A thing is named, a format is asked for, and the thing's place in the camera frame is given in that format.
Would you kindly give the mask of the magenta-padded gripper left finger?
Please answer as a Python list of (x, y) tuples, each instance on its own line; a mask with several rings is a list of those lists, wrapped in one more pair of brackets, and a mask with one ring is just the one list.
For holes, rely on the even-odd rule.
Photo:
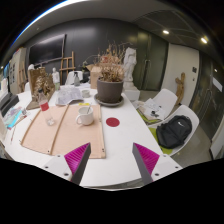
[(43, 169), (76, 185), (79, 185), (91, 154), (91, 144), (86, 143), (62, 155), (53, 156)]

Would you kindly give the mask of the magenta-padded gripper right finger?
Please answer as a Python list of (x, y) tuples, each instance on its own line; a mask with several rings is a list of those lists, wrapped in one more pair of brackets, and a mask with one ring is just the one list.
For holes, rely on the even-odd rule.
[(169, 155), (158, 154), (137, 143), (133, 144), (132, 153), (145, 185), (182, 169)]

